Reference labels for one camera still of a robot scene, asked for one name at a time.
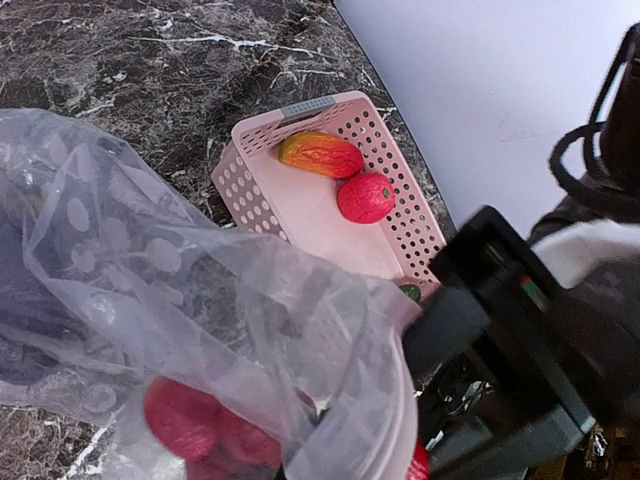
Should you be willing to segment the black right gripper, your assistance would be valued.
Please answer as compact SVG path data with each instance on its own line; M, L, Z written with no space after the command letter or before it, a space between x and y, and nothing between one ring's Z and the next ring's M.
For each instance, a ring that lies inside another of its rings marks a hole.
M490 206L436 255L403 337L413 377L457 359L489 384L433 450L434 479L503 479L639 428L639 230L578 223L529 246Z

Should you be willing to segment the green lime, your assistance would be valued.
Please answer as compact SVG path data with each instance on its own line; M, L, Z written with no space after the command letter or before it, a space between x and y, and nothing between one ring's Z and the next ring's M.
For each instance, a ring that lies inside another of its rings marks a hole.
M419 303L422 298L422 291L418 285L415 284L403 284L400 286L400 290L405 293L411 300Z

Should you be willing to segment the clear zip top bag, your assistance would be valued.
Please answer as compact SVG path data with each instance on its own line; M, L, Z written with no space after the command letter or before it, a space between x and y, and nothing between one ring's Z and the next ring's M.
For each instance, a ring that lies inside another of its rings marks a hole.
M289 479L402 479L417 409L393 283L216 226L123 140L1 113L1 400L112 422L110 479L189 479L151 433L158 377L279 441Z

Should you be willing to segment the red lychee bunch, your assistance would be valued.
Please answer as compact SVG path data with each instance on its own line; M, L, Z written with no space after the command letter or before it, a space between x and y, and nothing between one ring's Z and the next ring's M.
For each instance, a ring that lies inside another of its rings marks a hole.
M284 479L282 447L213 395L166 377L147 389L144 417L154 437L186 461L189 479Z

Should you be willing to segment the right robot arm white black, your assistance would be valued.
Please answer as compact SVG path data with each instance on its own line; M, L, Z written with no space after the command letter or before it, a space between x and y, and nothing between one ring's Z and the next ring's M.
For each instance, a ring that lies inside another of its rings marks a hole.
M565 196L528 239L485 206L430 262L403 349L432 479L523 478L596 426L639 436L637 26L549 168Z

